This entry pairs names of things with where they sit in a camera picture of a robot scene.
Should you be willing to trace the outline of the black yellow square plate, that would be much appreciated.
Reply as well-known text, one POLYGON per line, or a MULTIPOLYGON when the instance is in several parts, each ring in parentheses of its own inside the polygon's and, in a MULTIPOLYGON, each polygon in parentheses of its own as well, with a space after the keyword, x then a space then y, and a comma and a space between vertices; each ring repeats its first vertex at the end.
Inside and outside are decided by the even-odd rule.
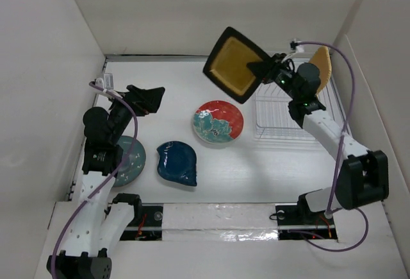
POLYGON ((243 104, 261 84, 261 78, 247 64, 269 59, 264 50, 229 26, 217 40, 202 71, 220 90, 243 104))

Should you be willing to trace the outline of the red teal floral plate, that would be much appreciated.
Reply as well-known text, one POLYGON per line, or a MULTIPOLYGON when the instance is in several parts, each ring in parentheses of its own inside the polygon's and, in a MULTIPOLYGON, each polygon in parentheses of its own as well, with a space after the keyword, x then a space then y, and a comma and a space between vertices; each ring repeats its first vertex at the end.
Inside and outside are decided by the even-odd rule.
POLYGON ((209 144, 228 144, 242 133, 244 118, 240 110, 227 101, 208 101, 193 115, 197 136, 209 144))

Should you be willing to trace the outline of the grey-green round plate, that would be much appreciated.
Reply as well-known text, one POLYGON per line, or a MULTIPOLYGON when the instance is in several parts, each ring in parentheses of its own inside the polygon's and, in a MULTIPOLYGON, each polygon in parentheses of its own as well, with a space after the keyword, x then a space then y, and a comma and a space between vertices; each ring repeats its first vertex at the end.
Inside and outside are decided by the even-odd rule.
POLYGON ((144 146, 137 140, 130 153, 129 148, 133 138, 130 136, 121 136, 118 141, 118 145, 123 149, 123 159, 126 159, 125 163, 121 166, 117 173, 117 178, 113 187, 123 187, 129 185, 135 181, 142 173, 146 163, 146 152, 144 146))

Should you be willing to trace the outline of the dark blue leaf plate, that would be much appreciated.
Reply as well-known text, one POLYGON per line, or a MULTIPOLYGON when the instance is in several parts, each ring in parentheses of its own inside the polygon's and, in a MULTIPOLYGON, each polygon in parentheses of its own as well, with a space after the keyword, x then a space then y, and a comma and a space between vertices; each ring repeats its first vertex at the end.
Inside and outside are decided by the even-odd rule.
POLYGON ((185 142, 168 141, 156 148, 158 154, 157 172, 169 182, 197 186, 197 155, 185 142))

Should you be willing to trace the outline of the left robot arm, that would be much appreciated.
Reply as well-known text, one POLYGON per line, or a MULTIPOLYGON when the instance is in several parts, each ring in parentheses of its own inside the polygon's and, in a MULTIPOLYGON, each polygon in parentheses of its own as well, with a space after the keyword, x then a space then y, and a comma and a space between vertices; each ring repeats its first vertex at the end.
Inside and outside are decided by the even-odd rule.
POLYGON ((94 106, 83 116, 86 141, 80 196, 47 260, 53 278, 109 278, 111 252, 126 226, 143 218, 139 195, 119 194, 111 203, 108 198, 127 157, 118 144, 120 137, 129 122, 159 110, 165 88, 129 85, 126 92, 116 94, 95 81, 89 85, 112 104, 109 110, 94 106))

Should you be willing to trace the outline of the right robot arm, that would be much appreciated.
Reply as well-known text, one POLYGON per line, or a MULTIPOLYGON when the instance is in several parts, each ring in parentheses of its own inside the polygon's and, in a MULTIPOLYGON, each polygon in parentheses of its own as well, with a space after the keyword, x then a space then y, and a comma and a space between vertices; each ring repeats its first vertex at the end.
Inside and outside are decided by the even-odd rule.
POLYGON ((330 187, 302 194, 296 216, 311 223, 325 212, 328 216, 339 209, 357 207, 382 201, 389 195, 388 158, 382 151, 371 151, 339 126, 319 101, 318 93, 329 82, 332 65, 326 47, 320 47, 309 62, 297 69, 285 54, 276 54, 247 68, 262 83, 275 83, 290 98, 291 118, 312 135, 335 160, 330 187))

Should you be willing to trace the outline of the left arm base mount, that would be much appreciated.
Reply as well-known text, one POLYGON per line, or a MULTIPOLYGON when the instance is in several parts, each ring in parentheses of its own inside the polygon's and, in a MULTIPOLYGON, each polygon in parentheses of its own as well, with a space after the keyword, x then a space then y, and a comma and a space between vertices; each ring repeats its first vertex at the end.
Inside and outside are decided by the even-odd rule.
POLYGON ((123 231, 121 241, 160 241, 162 240, 163 204, 145 204, 138 194, 117 194, 108 203, 106 217, 111 212, 113 204, 127 203, 134 207, 135 218, 123 231))

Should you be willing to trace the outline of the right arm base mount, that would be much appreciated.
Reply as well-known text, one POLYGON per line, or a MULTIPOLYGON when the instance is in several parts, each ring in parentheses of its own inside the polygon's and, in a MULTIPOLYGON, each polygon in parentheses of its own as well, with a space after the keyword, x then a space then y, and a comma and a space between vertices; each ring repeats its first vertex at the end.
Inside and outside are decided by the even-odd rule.
POLYGON ((296 204, 276 205, 269 219, 277 222, 279 240, 315 240, 338 238, 333 219, 326 219, 324 211, 312 212, 300 195, 296 204))

